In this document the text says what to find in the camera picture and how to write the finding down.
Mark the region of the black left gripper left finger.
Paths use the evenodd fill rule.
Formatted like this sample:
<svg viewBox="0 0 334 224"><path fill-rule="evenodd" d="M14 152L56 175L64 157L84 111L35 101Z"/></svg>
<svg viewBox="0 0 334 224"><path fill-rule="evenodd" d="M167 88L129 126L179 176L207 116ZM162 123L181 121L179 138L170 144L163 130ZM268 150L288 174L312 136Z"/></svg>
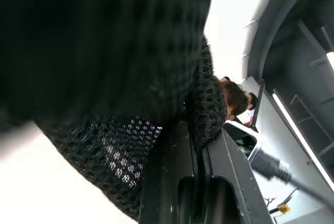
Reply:
<svg viewBox="0 0 334 224"><path fill-rule="evenodd" d="M142 178L138 224L201 224L198 159L187 121L163 128Z"/></svg>

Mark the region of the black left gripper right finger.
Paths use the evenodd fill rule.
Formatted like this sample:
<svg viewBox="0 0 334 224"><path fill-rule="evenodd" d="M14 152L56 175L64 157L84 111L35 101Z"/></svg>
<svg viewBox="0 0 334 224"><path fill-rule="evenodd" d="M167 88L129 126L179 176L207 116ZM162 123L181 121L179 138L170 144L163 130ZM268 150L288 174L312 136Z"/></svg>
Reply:
<svg viewBox="0 0 334 224"><path fill-rule="evenodd" d="M225 130L202 154L208 174L204 224L273 224L247 157Z"/></svg>

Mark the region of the black mesh drawstring pouch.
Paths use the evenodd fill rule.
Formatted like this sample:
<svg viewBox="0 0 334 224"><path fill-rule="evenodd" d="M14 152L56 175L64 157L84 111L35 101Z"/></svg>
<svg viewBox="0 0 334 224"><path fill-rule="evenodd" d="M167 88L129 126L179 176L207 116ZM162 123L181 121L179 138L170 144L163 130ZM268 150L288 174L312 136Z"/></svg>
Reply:
<svg viewBox="0 0 334 224"><path fill-rule="evenodd" d="M224 95L204 35L211 0L0 0L0 134L34 122L124 214L161 132L221 130Z"/></svg>

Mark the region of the yellow object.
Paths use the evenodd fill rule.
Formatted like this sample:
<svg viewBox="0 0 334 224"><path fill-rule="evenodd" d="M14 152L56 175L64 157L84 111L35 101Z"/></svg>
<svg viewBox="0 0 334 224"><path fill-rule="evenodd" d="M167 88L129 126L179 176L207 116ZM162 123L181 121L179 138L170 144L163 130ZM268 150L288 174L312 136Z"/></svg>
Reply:
<svg viewBox="0 0 334 224"><path fill-rule="evenodd" d="M288 212L291 210L291 208L290 208L288 205L286 205L286 204L277 206L277 209L278 209L279 212L281 212L283 215L286 214L286 213L288 213Z"/></svg>

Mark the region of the long ceiling light strip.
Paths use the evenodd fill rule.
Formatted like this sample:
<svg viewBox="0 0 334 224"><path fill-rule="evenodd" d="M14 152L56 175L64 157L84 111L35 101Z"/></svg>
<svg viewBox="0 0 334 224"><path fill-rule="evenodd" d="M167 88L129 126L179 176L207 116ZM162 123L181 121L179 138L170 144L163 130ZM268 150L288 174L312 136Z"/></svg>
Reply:
<svg viewBox="0 0 334 224"><path fill-rule="evenodd" d="M323 179L326 181L330 189L334 192L334 181L331 178L331 176L326 171L325 167L321 164L319 158L320 155L316 155L313 150L311 149L310 145L307 143L306 139L302 135L301 131L298 129L297 125L294 123L292 117L288 113L287 109L284 106L283 101L280 98L279 93L276 89L273 90L272 97L274 101L276 102L277 106L279 107L280 111L284 115L284 118L286 119L289 127L292 129L293 134L295 135L295 138L301 144L302 148L304 149L305 153L308 156L308 162L309 165L314 165L315 168L320 172Z"/></svg>

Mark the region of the black monitor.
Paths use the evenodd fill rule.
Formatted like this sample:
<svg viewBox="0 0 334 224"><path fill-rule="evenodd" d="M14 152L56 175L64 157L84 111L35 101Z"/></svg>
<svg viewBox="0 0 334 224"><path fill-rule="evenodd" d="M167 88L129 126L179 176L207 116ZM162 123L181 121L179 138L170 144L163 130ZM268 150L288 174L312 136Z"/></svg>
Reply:
<svg viewBox="0 0 334 224"><path fill-rule="evenodd" d="M251 123L251 129L254 130L255 132L259 132L257 130L257 127L256 127L256 123L257 123L257 119L258 119L258 115L259 115L259 109L260 109L260 103L261 103L261 100L262 100L262 97L263 97L263 94L264 94L264 91L265 91L265 81L262 79L260 82L259 82L259 93L258 93L258 103L254 109L254 114L253 114L253 119L252 119L252 123Z"/></svg>

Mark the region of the person with black hair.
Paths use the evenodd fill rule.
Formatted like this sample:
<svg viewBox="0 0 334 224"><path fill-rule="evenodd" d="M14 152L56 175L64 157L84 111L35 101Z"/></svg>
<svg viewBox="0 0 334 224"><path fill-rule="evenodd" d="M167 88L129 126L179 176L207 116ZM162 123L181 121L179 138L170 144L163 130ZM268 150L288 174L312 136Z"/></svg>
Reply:
<svg viewBox="0 0 334 224"><path fill-rule="evenodd" d="M243 113L242 122L246 127L250 128L254 123L255 109L259 100L252 92L248 92L246 96L248 98L248 106L246 111Z"/></svg>

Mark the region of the person with brown hair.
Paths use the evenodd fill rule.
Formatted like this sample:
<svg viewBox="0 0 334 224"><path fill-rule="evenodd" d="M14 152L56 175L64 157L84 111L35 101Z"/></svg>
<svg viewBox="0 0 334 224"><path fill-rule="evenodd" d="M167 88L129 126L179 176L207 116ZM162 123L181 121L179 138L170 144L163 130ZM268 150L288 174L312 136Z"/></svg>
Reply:
<svg viewBox="0 0 334 224"><path fill-rule="evenodd" d="M219 87L222 90L227 108L227 120L234 120L248 108L248 97L240 85L228 79L221 79Z"/></svg>

